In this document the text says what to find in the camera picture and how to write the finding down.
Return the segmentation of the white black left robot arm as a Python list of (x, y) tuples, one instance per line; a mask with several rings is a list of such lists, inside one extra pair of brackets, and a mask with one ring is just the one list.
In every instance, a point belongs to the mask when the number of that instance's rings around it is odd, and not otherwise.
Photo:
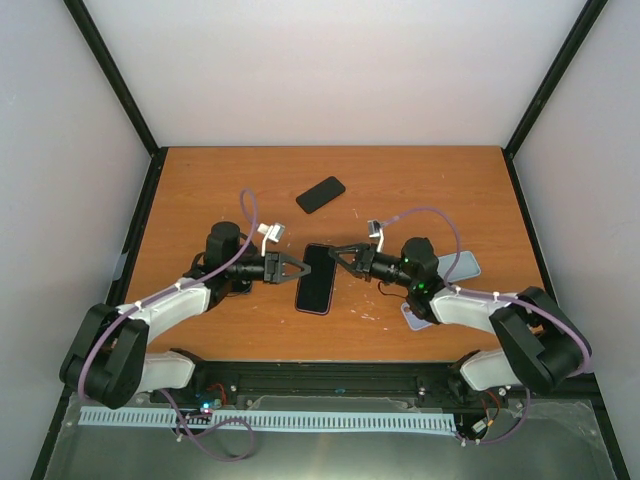
[(117, 307), (99, 303), (86, 313), (62, 362), (59, 378), (82, 397), (118, 409), (141, 392), (173, 389), (186, 402), (201, 400), (208, 378), (184, 351), (148, 352), (158, 336), (206, 313), (255, 282), (297, 281), (295, 307), (325, 314), (334, 289), (336, 261), (327, 245), (309, 244), (302, 259), (256, 247), (232, 222), (214, 224), (206, 247), (174, 285)]

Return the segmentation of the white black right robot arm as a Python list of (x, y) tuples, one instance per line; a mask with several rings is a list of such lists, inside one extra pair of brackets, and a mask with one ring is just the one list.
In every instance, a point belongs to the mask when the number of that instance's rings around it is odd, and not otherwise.
[(470, 292), (447, 284), (430, 241), (407, 240), (399, 256), (374, 244), (355, 247), (352, 275), (406, 289), (405, 301), (418, 319), (458, 325), (494, 335), (499, 347), (460, 360), (457, 375), (467, 389), (521, 386), (548, 394), (583, 372), (592, 350), (586, 338), (542, 289), (516, 294)]

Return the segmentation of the purple phone black screen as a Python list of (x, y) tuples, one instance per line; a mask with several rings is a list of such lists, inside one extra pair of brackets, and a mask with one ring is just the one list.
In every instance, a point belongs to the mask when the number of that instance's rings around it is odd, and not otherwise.
[(303, 262), (311, 267), (308, 275), (299, 279), (295, 309), (299, 312), (327, 315), (330, 311), (336, 261), (329, 254), (330, 247), (323, 244), (308, 244)]

